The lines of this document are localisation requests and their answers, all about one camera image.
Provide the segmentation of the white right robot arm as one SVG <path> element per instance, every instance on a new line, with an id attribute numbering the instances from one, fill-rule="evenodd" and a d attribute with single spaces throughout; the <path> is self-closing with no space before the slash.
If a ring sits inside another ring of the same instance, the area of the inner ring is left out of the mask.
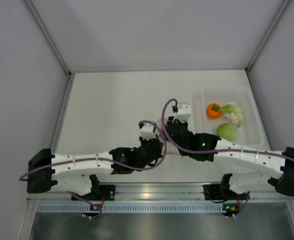
<path id="1" fill-rule="evenodd" d="M 250 170 L 247 173 L 226 173 L 220 193 L 230 199 L 234 195 L 254 191 L 276 192 L 294 197 L 294 148 L 284 151 L 259 151 L 246 148 L 209 133 L 193 133 L 188 123 L 169 117 L 166 137 L 183 156 L 199 162 L 229 164 Z"/>

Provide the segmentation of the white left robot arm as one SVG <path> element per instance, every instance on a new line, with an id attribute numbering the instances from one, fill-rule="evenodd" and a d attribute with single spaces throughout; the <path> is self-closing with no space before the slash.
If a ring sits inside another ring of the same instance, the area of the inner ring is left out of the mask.
<path id="1" fill-rule="evenodd" d="M 143 172 L 163 159 L 164 144 L 158 137 L 139 141 L 139 147 L 117 147 L 93 155 L 61 155 L 44 148 L 29 160 L 21 180 L 27 182 L 29 194 L 72 192 L 94 200 L 100 193 L 99 177 Z"/>

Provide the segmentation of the clear zip top bag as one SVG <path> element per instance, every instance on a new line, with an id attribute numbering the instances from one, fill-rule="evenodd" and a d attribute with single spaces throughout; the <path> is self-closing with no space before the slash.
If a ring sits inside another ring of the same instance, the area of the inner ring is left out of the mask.
<path id="1" fill-rule="evenodd" d="M 164 127 L 162 125 L 161 118 L 157 119 L 155 121 L 155 123 L 160 128 L 161 133 L 165 136 L 164 131 L 163 131 Z M 166 140 L 166 144 L 167 144 L 167 155 L 168 156 L 179 156 L 181 158 L 182 156 L 180 155 L 178 149 L 171 142 L 169 142 L 166 137 L 165 137 L 165 140 Z"/>

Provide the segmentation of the fake green apple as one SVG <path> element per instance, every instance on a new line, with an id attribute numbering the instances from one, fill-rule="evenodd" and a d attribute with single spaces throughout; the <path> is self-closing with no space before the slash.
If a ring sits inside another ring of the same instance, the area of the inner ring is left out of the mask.
<path id="1" fill-rule="evenodd" d="M 237 138 L 238 138 L 238 130 L 231 123 L 223 123 L 223 124 L 221 124 L 217 128 L 216 134 L 219 137 L 224 138 L 224 139 L 226 139 L 228 141 L 231 141 L 231 142 L 235 142 L 237 140 Z"/>

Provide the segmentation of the fake orange persimmon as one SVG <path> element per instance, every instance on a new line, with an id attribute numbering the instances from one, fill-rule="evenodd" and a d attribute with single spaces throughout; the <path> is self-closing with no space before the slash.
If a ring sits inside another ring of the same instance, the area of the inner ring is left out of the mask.
<path id="1" fill-rule="evenodd" d="M 222 115 L 220 111 L 220 105 L 217 103 L 211 103 L 207 106 L 206 115 L 210 119 L 217 119 Z"/>

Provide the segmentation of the fake white cauliflower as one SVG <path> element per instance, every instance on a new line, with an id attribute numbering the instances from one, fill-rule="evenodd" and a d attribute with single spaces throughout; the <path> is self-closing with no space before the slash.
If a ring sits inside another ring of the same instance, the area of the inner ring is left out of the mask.
<path id="1" fill-rule="evenodd" d="M 220 108 L 220 111 L 232 124 L 236 126 L 236 128 L 240 128 L 245 122 L 243 110 L 241 106 L 236 103 L 224 105 Z"/>

